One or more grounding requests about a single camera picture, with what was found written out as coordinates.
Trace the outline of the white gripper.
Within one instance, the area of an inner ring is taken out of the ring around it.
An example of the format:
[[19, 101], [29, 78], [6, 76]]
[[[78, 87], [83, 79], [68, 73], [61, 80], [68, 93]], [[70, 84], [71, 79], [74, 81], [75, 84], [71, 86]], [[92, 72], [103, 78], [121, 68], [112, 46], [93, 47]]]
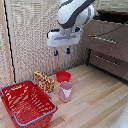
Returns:
[[[62, 35], [59, 29], [51, 30], [47, 33], [47, 45], [54, 47], [54, 56], [58, 56], [59, 52], [56, 47], [74, 45], [80, 41], [80, 32], [74, 32]], [[70, 54], [71, 46], [66, 48], [66, 54]]]

